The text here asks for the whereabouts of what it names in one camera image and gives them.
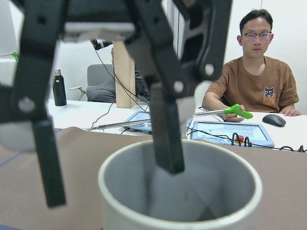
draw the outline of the wooden block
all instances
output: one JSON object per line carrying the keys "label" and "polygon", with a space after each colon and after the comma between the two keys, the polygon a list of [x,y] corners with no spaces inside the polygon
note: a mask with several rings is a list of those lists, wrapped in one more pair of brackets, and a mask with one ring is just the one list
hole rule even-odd
{"label": "wooden block", "polygon": [[117,108],[132,108],[135,105],[134,61],[123,42],[113,42],[113,53],[115,75],[127,89],[123,89],[117,81],[115,82]]}

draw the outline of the black bottle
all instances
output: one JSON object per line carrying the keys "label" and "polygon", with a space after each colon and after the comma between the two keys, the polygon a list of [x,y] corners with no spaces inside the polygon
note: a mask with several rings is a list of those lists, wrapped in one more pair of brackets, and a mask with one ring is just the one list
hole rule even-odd
{"label": "black bottle", "polygon": [[54,103],[56,106],[66,105],[66,93],[64,86],[64,78],[61,75],[61,70],[57,69],[54,75],[54,81],[52,84]]}

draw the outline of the cup rim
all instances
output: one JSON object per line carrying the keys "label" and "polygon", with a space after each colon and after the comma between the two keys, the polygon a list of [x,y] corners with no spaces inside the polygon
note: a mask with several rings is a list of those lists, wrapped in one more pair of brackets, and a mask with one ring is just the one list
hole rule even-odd
{"label": "cup rim", "polygon": [[259,174],[254,169],[254,167],[245,159],[243,159],[241,156],[235,154],[234,152],[225,149],[220,146],[216,146],[211,143],[197,141],[197,140],[189,140],[189,139],[182,139],[183,142],[190,142],[190,143],[196,143],[200,145],[207,146],[209,148],[218,149],[222,152],[225,152],[226,154],[230,155],[233,158],[236,158],[238,161],[240,161],[251,173],[254,184],[255,184],[255,191],[252,195],[251,199],[248,201],[248,203],[243,206],[241,209],[233,212],[230,215],[220,217],[217,219],[211,219],[211,220],[204,220],[204,221],[195,221],[195,222],[180,222],[180,221],[171,221],[171,220],[164,220],[164,219],[158,219],[154,217],[149,217],[145,214],[136,212],[127,206],[121,204],[117,199],[113,197],[113,195],[110,193],[109,189],[106,186],[106,183],[104,181],[105,171],[108,167],[108,165],[116,158],[118,155],[123,154],[127,150],[131,148],[138,147],[140,145],[153,143],[153,140],[145,140],[141,142],[136,142],[133,144],[130,144],[128,146],[125,146],[117,151],[115,151],[113,154],[111,154],[101,165],[98,173],[98,185],[100,188],[100,192],[103,195],[104,199],[108,202],[112,208],[114,208],[118,213],[120,213],[122,216],[128,218],[129,220],[132,220],[133,222],[137,222],[139,224],[142,224],[144,226],[150,226],[153,228],[163,228],[163,229],[174,229],[177,230],[185,230],[187,227],[193,227],[193,229],[199,229],[202,230],[206,229],[220,229],[225,226],[230,226],[232,224],[235,224],[241,220],[243,220],[244,217],[248,217],[250,214],[252,214],[256,208],[258,207],[261,198],[262,198],[262,182]]}

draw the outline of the white cup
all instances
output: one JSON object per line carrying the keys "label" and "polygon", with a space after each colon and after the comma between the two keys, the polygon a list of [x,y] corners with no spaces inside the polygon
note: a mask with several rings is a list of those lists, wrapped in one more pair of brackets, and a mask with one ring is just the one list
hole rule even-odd
{"label": "white cup", "polygon": [[182,140],[185,170],[156,165],[153,141],[113,153],[102,164],[104,230],[251,230],[261,200],[258,173],[233,152]]}

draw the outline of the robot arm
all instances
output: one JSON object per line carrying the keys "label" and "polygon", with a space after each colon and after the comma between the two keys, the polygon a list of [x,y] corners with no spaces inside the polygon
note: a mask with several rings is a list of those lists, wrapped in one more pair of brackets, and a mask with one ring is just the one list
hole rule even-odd
{"label": "robot arm", "polygon": [[193,97],[200,82],[220,77],[231,0],[174,0],[185,20],[180,59],[159,0],[13,2],[24,11],[24,25],[14,84],[0,85],[0,123],[31,122],[49,207],[65,203],[53,127],[45,108],[58,39],[124,41],[151,92],[157,164],[170,173],[184,170],[179,128],[184,116],[178,115],[178,101]]}

